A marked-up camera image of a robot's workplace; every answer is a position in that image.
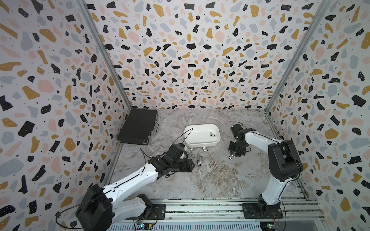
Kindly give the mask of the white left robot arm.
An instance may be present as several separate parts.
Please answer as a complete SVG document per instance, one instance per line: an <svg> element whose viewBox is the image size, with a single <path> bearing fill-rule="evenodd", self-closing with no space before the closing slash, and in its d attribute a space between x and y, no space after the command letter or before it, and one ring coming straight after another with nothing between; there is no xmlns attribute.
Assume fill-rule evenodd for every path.
<svg viewBox="0 0 370 231"><path fill-rule="evenodd" d="M186 146L173 144L163 155L150 158L131 175L103 187L97 184L90 187L77 208L76 217L84 231L106 231L112 224L128 219L161 219L163 205L154 205L144 194L131 200L129 196L162 177L190 173L194 167Z"/></svg>

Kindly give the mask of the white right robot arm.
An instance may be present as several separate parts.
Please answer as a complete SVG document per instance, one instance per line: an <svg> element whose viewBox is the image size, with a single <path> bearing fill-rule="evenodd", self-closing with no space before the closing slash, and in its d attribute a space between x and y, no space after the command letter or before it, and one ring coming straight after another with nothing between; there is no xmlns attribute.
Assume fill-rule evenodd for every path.
<svg viewBox="0 0 370 231"><path fill-rule="evenodd" d="M268 154L270 179L255 204L243 204L245 218L282 218L281 196L287 186L299 179L303 171L299 154L291 140L277 140L234 122L231 132L235 141L229 143L229 159L245 156L251 145Z"/></svg>

